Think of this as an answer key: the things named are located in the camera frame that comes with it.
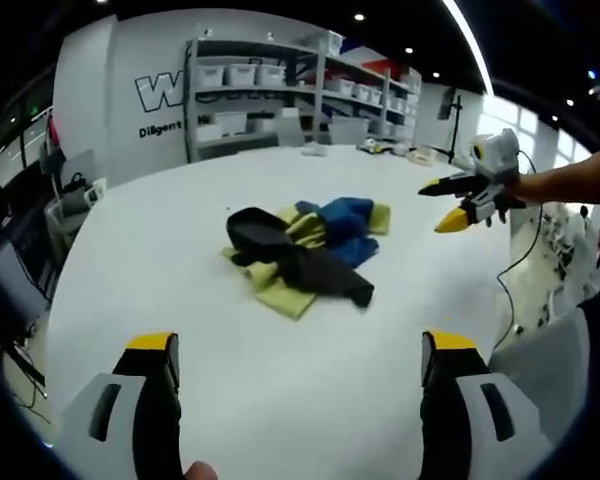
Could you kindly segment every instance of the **blue cloth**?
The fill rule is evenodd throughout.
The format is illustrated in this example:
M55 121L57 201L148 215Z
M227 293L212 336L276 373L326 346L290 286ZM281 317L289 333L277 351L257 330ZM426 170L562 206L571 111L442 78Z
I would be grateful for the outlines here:
M351 268L362 265L378 250L378 242L369 238L369 220L373 200L340 197L324 207L300 201L300 213L317 213L325 224L326 248Z

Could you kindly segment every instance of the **white table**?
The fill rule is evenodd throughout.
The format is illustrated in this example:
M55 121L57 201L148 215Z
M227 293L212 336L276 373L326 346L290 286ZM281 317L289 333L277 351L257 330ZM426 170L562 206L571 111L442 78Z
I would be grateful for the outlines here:
M221 479L415 478L422 456L421 333L466 334L488 357L500 330L495 275L508 226L434 233L455 205L420 187L453 173L353 147L326 158L244 152L110 190L60 277L48 337L49 397L60 411L136 335L180 335L180 450ZM299 322L258 303L220 255L226 218L309 200L391 205L391 231L359 268L366 311L318 299Z

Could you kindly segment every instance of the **yellow cloth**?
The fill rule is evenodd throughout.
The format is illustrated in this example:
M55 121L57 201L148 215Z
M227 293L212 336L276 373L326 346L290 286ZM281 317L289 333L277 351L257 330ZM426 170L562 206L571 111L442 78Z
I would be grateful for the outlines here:
M287 234L297 245L307 248L321 247L325 243L325 228L316 213L301 214L295 206L285 208L276 214L289 224ZM369 220L369 232L377 235L389 233L391 208L374 203ZM222 255L231 259L237 252L231 247L222 249ZM316 293L301 292L287 286L278 276L277 263L253 262L247 267L238 267L251 280L258 301L276 312L298 320L316 299Z

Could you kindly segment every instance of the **finger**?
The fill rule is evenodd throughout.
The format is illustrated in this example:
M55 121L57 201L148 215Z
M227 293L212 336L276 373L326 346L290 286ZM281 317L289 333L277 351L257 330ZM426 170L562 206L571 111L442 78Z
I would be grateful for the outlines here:
M184 474L186 480L218 480L218 475L208 463L193 462Z

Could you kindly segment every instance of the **metal shelving unit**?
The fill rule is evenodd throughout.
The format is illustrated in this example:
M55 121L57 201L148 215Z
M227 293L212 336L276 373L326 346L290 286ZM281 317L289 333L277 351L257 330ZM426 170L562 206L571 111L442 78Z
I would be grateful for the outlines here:
M232 142L245 142L249 140L260 140L271 136L271 132L237 135L218 140L198 142L195 135L195 126L197 122L188 121L188 119L197 119L197 106L195 99L197 95L209 93L231 93L231 92L281 92L290 96L311 96L314 104L313 111L313 129L312 137L318 139L323 137L320 134L320 118L322 116L322 106L324 99L338 100L354 106L356 109L373 110L379 113L380 133L370 134L376 138L390 138L384 136L385 125L389 114L393 116L398 125L404 125L405 117L409 116L389 107L390 92L395 92L397 96L405 98L413 92L403 83L396 82L390 78L390 71L387 69L384 75L356 65L350 61L330 55L326 51L326 45L321 45L320 49L312 49L300 45L288 45L278 42L252 42L242 40L214 40L214 39L193 39L187 42L185 49L184 75L185 75L185 95L183 101L183 111L185 113L185 142L187 145L187 161L199 161L198 148L207 148L217 145L227 145ZM197 86L197 67L200 65L199 58L205 57L257 57L278 59L285 64L287 71L287 85L283 86L230 86L223 85L212 88L198 88ZM296 78L297 66L300 63L309 63L316 65L316 85L301 86ZM326 90L324 88L325 72L327 67L334 67L347 73L354 79L374 83L382 87L382 103L375 104L365 102L355 97L349 97L339 92Z

